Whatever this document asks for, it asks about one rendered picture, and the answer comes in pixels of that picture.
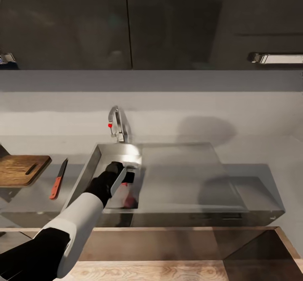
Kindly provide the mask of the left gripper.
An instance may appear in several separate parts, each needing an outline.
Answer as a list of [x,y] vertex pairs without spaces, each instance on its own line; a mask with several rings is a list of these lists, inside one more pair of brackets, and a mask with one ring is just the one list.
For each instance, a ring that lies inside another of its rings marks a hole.
[[121,183],[133,183],[134,182],[135,173],[126,172],[126,178]]

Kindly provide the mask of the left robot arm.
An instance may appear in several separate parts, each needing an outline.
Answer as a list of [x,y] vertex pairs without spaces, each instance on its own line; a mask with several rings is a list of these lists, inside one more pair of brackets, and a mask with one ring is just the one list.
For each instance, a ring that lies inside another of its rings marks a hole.
[[133,183],[136,162],[111,163],[31,241],[0,254],[0,281],[62,279],[77,263],[99,216],[121,183]]

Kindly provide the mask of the cutting board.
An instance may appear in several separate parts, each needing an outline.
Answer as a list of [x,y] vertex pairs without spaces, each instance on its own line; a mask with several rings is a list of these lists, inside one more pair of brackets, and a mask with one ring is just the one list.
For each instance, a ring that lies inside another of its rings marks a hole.
[[4,156],[0,159],[0,186],[29,185],[49,160],[49,155]]

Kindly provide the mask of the parer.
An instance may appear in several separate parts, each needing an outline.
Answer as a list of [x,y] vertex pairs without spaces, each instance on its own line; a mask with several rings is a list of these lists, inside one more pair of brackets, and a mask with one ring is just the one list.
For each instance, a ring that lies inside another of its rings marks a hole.
[[53,185],[52,194],[49,197],[50,199],[54,199],[57,196],[58,189],[59,189],[59,186],[60,186],[60,183],[61,183],[61,180],[62,180],[62,176],[63,176],[63,173],[64,173],[64,169],[65,169],[66,163],[67,163],[67,159],[63,162],[63,164],[62,164],[62,166],[60,168],[60,171],[58,173],[58,177],[56,178],[56,182]]

